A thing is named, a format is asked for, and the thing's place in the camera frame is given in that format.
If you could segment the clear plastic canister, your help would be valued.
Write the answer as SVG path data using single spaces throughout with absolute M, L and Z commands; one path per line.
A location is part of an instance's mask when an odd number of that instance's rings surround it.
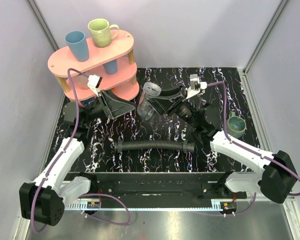
M 144 122 L 149 122 L 155 117 L 155 109 L 149 103 L 148 99 L 158 97 L 162 89 L 155 83 L 146 82 L 143 85 L 142 93 L 137 106 L 137 114 Z

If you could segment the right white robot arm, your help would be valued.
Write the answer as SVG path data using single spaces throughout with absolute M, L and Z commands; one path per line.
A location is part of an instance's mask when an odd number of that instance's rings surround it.
M 198 109 L 188 99 L 201 93 L 178 85 L 168 90 L 152 84 L 152 92 L 145 98 L 154 112 L 160 115 L 177 115 L 194 128 L 193 137 L 204 149 L 226 155 L 250 168 L 251 172 L 227 173 L 219 180 L 218 195 L 229 198 L 237 192 L 262 193 L 269 200 L 282 204 L 291 195 L 297 182 L 297 171 L 288 153 L 265 151 L 230 137 L 220 129 L 220 111 L 207 103 Z

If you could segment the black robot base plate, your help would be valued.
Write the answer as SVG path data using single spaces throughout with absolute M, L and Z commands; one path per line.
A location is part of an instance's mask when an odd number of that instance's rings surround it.
M 247 199 L 223 185 L 225 173 L 97 172 L 84 173 L 89 193 L 109 194 L 129 209 L 208 208 L 212 200 Z

